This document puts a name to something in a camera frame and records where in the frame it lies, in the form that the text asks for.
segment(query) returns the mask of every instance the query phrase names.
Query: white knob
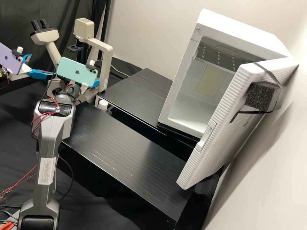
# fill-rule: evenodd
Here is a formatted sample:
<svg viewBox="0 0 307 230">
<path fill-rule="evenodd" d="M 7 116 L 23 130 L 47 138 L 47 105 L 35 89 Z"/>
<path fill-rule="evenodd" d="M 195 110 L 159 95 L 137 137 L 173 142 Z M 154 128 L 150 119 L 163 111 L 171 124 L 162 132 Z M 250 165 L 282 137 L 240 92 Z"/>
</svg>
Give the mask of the white knob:
<svg viewBox="0 0 307 230">
<path fill-rule="evenodd" d="M 22 53 L 22 52 L 23 52 L 23 48 L 22 48 L 21 46 L 18 46 L 17 52 L 18 52 L 18 53 Z"/>
<path fill-rule="evenodd" d="M 98 108 L 101 110 L 106 110 L 108 108 L 108 102 L 106 100 L 100 100 Z"/>
<path fill-rule="evenodd" d="M 94 66 L 95 65 L 95 61 L 94 60 L 90 60 L 90 65 Z"/>
</svg>

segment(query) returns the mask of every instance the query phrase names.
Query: white label sticker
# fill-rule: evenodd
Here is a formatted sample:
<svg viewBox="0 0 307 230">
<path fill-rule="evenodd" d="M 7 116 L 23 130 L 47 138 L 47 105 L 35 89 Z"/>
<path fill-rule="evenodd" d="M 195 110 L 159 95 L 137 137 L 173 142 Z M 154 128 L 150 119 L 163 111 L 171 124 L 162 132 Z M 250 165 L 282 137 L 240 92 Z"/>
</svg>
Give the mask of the white label sticker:
<svg viewBox="0 0 307 230">
<path fill-rule="evenodd" d="M 105 79 L 105 82 L 103 83 L 103 87 L 106 87 L 108 85 L 108 79 Z"/>
<path fill-rule="evenodd" d="M 57 162 L 57 157 L 41 158 L 39 167 L 38 184 L 50 185 L 53 182 L 54 170 Z"/>
</svg>

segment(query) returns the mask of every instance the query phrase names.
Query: purple iphone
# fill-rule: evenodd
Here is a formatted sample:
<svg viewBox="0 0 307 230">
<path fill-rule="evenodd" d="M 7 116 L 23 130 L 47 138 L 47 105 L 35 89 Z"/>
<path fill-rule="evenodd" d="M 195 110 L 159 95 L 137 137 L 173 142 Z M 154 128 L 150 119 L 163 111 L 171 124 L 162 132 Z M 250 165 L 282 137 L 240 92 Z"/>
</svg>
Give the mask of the purple iphone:
<svg viewBox="0 0 307 230">
<path fill-rule="evenodd" d="M 12 50 L 0 42 L 0 65 L 17 75 L 21 69 L 22 61 L 22 57 L 13 55 Z"/>
</svg>

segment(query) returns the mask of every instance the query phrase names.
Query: gray robot arm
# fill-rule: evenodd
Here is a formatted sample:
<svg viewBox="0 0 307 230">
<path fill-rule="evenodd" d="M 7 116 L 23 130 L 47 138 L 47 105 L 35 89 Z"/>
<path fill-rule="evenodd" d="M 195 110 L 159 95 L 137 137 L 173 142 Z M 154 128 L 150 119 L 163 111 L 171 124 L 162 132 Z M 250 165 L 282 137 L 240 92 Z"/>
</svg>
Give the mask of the gray robot arm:
<svg viewBox="0 0 307 230">
<path fill-rule="evenodd" d="M 59 203 L 52 197 L 53 175 L 58 147 L 63 139 L 70 136 L 74 103 L 79 94 L 79 86 L 73 84 L 55 97 L 58 105 L 51 99 L 36 104 L 32 126 L 32 135 L 39 141 L 36 184 L 33 198 L 25 202 L 20 210 L 18 230 L 57 228 Z"/>
</svg>

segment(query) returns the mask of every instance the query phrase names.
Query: gray foam block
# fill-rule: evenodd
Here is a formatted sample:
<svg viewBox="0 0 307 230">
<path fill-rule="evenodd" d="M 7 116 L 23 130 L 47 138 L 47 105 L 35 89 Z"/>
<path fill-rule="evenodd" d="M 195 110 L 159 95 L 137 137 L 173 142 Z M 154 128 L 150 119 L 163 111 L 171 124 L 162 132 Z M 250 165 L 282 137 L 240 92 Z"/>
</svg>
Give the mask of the gray foam block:
<svg viewBox="0 0 307 230">
<path fill-rule="evenodd" d="M 279 98 L 281 88 L 267 81 L 251 83 L 245 105 L 261 111 L 273 111 Z"/>
</svg>

